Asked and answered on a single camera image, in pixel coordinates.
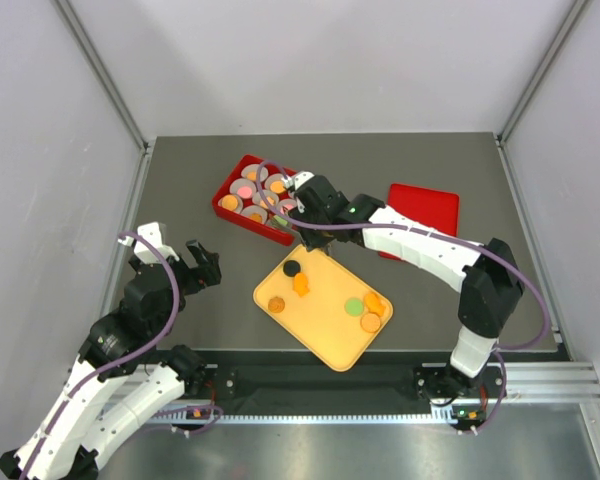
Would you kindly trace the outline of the orange leaf cookie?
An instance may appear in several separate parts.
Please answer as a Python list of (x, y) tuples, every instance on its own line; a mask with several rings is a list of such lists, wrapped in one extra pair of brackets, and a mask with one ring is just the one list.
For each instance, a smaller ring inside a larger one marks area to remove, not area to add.
[(269, 208), (270, 205), (274, 205), (275, 206), (275, 201), (274, 199), (267, 197), (266, 200), (261, 200), (260, 201), (260, 206), (267, 209)]

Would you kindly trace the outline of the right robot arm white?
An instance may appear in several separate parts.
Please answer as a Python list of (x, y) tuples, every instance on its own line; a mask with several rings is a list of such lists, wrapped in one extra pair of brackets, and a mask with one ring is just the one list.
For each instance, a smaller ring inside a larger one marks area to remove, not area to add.
[(434, 399), (472, 394), (502, 330), (524, 293), (509, 245), (462, 241), (416, 222), (365, 194), (353, 199), (322, 175), (297, 173), (283, 182), (296, 205), (289, 212), (308, 249), (350, 242), (396, 257), (447, 284), (459, 296), (461, 328), (448, 366), (425, 388)]

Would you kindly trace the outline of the red cookie box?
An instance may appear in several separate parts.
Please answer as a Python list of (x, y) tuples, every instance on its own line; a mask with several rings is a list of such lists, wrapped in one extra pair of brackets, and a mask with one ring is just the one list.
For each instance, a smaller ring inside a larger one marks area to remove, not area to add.
[[(288, 222), (287, 226), (281, 226), (278, 225), (274, 220), (273, 220), (273, 216), (276, 215), (274, 212), (272, 212), (271, 210), (266, 210), (268, 212), (268, 219), (265, 225), (260, 225), (257, 224), (253, 221), (248, 220), (247, 218), (243, 217), (240, 214), (235, 214), (235, 213), (231, 213), (227, 210), (222, 209), (221, 207), (219, 207), (217, 205), (218, 200), (226, 195), (229, 194), (229, 187), (230, 184), (238, 179), (238, 178), (242, 178), (241, 177), (241, 170), (249, 164), (261, 164), (262, 163), (262, 159), (255, 157), (253, 155), (245, 155), (240, 162), (233, 168), (233, 170), (231, 171), (231, 173), (229, 174), (229, 176), (224, 180), (224, 183), (221, 185), (221, 187), (218, 189), (218, 191), (216, 192), (216, 194), (214, 195), (213, 199), (212, 199), (212, 205), (213, 205), (213, 209), (216, 213), (216, 215), (220, 218), (223, 218), (231, 223), (234, 223), (242, 228), (245, 228), (249, 231), (252, 231), (253, 233), (256, 233), (258, 235), (261, 235), (269, 240), (272, 240), (274, 242), (277, 242), (281, 245), (284, 246), (290, 246), (296, 239), (296, 233), (297, 231), (291, 226), (291, 224)], [(288, 169), (288, 168), (284, 168), (283, 172), (280, 172), (280, 170), (277, 167), (266, 167), (269, 171), (269, 176), (273, 175), (273, 174), (282, 174), (287, 175), (287, 176), (292, 176), (295, 175), (296, 172)], [(265, 190), (265, 182), (262, 183), (254, 183), (256, 185), (256, 190), (257, 190), (257, 186), (260, 186), (262, 188), (262, 190)], [(285, 195), (280, 195), (279, 196), (279, 202), (283, 199), (286, 198), (291, 198), (290, 194), (286, 191)], [(250, 206), (250, 205), (254, 205), (252, 203), (252, 198), (250, 200), (243, 200), (243, 209)]]

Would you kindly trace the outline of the pink sandwich cookie top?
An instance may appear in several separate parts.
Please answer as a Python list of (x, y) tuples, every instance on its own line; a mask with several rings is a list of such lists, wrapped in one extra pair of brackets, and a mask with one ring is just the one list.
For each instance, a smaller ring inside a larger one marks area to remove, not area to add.
[(243, 199), (250, 198), (253, 195), (252, 189), (248, 186), (241, 186), (237, 190), (237, 194)]

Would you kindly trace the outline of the red box lid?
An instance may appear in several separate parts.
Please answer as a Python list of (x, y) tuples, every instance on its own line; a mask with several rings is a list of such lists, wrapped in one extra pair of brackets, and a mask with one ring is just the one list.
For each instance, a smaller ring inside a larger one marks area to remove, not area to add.
[(458, 233), (460, 197), (455, 193), (393, 183), (386, 204), (443, 234), (456, 236)]

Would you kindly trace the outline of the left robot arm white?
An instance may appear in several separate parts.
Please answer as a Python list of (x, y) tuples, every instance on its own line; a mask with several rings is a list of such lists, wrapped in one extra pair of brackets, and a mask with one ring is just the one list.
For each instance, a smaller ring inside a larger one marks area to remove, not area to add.
[(8, 479), (95, 479), (148, 420), (206, 387), (205, 361), (191, 348), (157, 348), (186, 298), (221, 281), (219, 256), (199, 242), (190, 267), (146, 234), (132, 242), (135, 272), (118, 306), (97, 320), (63, 390), (32, 437), (0, 457)]

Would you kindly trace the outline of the green sandwich cookie top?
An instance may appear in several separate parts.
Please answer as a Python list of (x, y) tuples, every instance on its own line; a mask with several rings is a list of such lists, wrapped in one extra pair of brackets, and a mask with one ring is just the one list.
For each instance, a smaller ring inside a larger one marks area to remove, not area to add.
[(274, 221), (275, 221), (275, 222), (276, 222), (278, 225), (281, 225), (281, 226), (287, 226), (287, 225), (288, 225), (288, 222), (287, 222), (287, 221), (286, 221), (284, 218), (282, 218), (282, 217), (280, 217), (280, 216), (278, 216), (278, 215), (274, 215), (274, 216), (273, 216), (273, 220), (274, 220)]

